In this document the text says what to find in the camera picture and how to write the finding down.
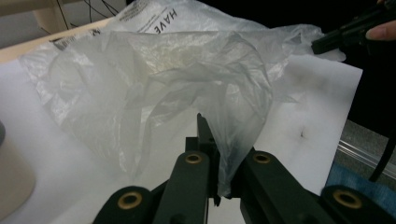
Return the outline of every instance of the blue fabric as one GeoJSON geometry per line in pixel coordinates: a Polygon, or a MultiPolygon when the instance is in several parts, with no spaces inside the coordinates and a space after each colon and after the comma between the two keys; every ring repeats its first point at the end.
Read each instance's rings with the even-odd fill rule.
{"type": "Polygon", "coordinates": [[[359,191],[396,219],[396,192],[389,187],[371,182],[336,162],[332,164],[326,187],[333,185],[343,185],[359,191]]]}

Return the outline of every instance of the human hand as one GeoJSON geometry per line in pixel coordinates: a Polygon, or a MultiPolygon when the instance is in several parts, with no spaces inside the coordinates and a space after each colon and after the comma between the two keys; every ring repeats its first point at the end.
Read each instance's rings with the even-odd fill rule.
{"type": "MultiPolygon", "coordinates": [[[[385,0],[377,0],[377,4],[384,4],[385,0]]],[[[396,21],[389,21],[373,27],[366,33],[370,40],[396,40],[396,21]]]]}

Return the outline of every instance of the crumpled plastic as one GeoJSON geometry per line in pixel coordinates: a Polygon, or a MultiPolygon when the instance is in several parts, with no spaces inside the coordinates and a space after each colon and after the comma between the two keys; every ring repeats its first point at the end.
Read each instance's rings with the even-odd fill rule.
{"type": "MultiPolygon", "coordinates": [[[[266,29],[196,1],[138,0],[102,31],[64,48],[47,43],[20,62],[55,122],[131,178],[201,113],[221,156],[218,195],[227,196],[271,103],[294,102],[282,78],[288,58],[313,55],[311,42],[322,36],[306,24],[266,29]],[[135,33],[158,33],[150,15],[161,20],[160,12],[169,20],[160,35],[135,33]]],[[[338,50],[318,57],[345,59],[338,50]]]]}

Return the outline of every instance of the white cup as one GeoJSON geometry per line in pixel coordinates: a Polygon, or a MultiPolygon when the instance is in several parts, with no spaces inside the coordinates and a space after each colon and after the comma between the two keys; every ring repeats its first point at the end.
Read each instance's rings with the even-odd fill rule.
{"type": "Polygon", "coordinates": [[[0,121],[0,220],[18,209],[34,187],[31,167],[9,141],[0,121]]]}

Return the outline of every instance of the white surface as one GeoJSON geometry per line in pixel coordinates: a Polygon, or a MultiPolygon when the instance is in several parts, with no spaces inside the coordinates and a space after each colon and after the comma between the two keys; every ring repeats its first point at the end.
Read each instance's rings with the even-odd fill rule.
{"type": "MultiPolygon", "coordinates": [[[[319,193],[361,70],[311,56],[292,57],[286,69],[286,79],[295,87],[290,92],[299,92],[293,97],[300,103],[274,104],[255,148],[274,153],[304,187],[319,193]]],[[[114,191],[132,184],[118,167],[59,129],[17,61],[0,66],[0,120],[36,176],[32,196],[1,224],[91,223],[114,191]]],[[[186,136],[194,136],[194,128],[186,136]]],[[[184,140],[168,158],[153,153],[147,174],[134,184],[149,189],[161,184],[183,149],[184,140]]],[[[220,207],[211,207],[208,223],[244,223],[238,200],[223,199],[220,207]]]]}

